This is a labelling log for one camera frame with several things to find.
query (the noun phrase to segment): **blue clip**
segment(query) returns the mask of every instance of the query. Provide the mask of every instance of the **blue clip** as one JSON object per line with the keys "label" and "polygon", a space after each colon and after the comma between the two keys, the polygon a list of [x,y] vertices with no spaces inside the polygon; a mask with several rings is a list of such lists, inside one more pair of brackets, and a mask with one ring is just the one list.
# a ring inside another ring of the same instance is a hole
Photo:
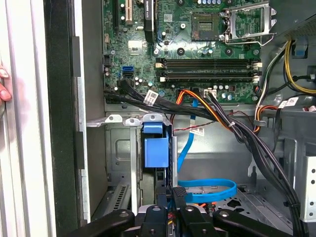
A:
{"label": "blue clip", "polygon": [[[144,123],[143,133],[163,134],[162,122]],[[145,138],[145,167],[169,167],[169,135],[161,138]]]}

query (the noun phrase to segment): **finger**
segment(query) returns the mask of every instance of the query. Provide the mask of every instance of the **finger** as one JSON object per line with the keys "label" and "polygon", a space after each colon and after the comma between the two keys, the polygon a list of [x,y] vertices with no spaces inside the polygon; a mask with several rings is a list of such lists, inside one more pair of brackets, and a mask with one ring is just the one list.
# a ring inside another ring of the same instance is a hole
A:
{"label": "finger", "polygon": [[9,74],[6,71],[6,69],[4,69],[4,67],[2,65],[0,65],[0,78],[8,78]]}
{"label": "finger", "polygon": [[10,93],[6,88],[0,83],[0,98],[4,101],[9,101],[11,99]]}

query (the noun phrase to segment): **person's hand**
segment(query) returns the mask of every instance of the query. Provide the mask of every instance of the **person's hand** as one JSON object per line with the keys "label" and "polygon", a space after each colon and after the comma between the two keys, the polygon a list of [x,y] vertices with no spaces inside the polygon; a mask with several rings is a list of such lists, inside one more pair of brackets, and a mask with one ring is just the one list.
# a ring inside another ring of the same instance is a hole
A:
{"label": "person's hand", "polygon": [[[4,69],[4,67],[0,64],[0,78],[6,79],[9,78],[8,72]],[[0,83],[0,105],[3,101],[11,100],[11,95],[7,91],[7,89]]]}

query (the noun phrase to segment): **fingernail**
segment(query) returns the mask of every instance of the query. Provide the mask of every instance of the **fingernail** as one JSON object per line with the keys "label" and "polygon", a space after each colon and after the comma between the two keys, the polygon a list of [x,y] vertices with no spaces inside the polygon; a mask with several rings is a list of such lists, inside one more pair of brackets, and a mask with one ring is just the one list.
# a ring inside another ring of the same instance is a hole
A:
{"label": "fingernail", "polygon": [[0,94],[1,94],[2,100],[9,100],[9,99],[11,99],[10,93],[7,92],[6,90],[2,90],[2,91],[0,92]]}
{"label": "fingernail", "polygon": [[0,77],[8,78],[8,77],[9,77],[9,74],[6,72],[5,69],[0,68]]}

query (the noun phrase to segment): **green circuit board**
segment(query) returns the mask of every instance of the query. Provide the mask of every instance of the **green circuit board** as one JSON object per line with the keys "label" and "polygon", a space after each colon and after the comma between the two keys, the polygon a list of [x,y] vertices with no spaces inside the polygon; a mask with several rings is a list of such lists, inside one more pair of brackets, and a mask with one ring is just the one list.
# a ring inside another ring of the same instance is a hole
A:
{"label": "green circuit board", "polygon": [[[199,88],[203,91],[208,88],[217,89],[217,99],[220,103],[256,103],[253,82],[194,82],[194,83],[165,83],[160,82],[155,68],[156,58],[166,59],[260,59],[260,46],[257,44],[232,45],[228,47],[223,42],[214,39],[221,29],[217,29],[214,22],[220,23],[219,13],[224,8],[241,6],[260,2],[261,0],[232,0],[233,4],[201,6],[198,0],[156,0],[157,1],[157,42],[147,43],[144,33],[144,5],[138,1],[131,1],[132,22],[119,21],[117,32],[113,30],[115,13],[114,2],[103,1],[103,49],[108,55],[111,65],[104,74],[104,85],[112,90],[116,89],[118,80],[122,79],[122,66],[133,66],[134,74],[130,80],[135,80],[134,88],[146,94],[153,90],[164,98],[175,101],[180,89]],[[127,4],[128,0],[118,0],[118,4]],[[118,18],[126,13],[118,11]],[[208,16],[214,19],[208,22]],[[261,31],[261,12],[254,10],[241,12],[237,15],[237,34],[257,33]],[[179,55],[178,49],[184,50]]]}

